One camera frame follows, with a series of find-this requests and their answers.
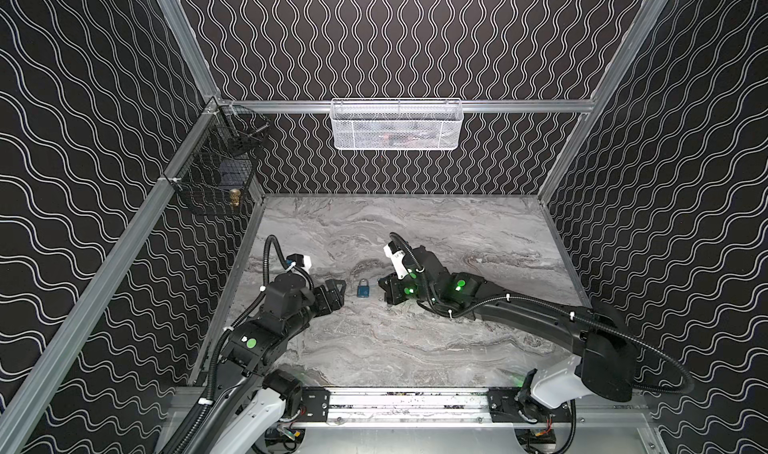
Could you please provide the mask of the blue padlock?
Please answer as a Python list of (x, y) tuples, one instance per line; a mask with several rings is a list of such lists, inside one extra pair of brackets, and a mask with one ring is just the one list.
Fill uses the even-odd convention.
[(366, 299), (370, 297), (370, 284), (367, 279), (361, 279), (356, 288), (356, 297)]

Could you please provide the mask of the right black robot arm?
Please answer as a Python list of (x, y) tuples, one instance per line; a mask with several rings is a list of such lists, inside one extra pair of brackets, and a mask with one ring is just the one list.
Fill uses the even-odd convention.
[[(554, 408), (585, 395), (627, 402), (635, 391), (684, 395), (695, 380), (678, 360), (632, 335), (609, 306), (559, 304), (505, 288), (481, 276), (450, 272), (423, 246), (412, 247), (392, 232), (384, 247), (394, 271), (381, 288), (396, 299), (413, 299), (425, 311), (444, 319), (480, 319), (521, 330), (568, 350), (569, 356), (549, 368), (535, 368), (524, 381), (526, 402)], [(647, 353), (677, 371), (677, 386), (642, 383), (637, 360)]]

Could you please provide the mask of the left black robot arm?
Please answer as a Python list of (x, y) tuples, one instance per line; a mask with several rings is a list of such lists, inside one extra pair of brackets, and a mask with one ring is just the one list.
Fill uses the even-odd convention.
[(224, 328), (204, 390), (162, 452), (267, 453), (273, 431), (298, 446), (290, 426), (305, 411), (303, 387), (275, 364), (313, 319), (344, 306), (347, 290), (341, 279), (316, 283), (310, 266), (309, 257), (286, 256), (276, 236), (266, 238), (259, 294)]

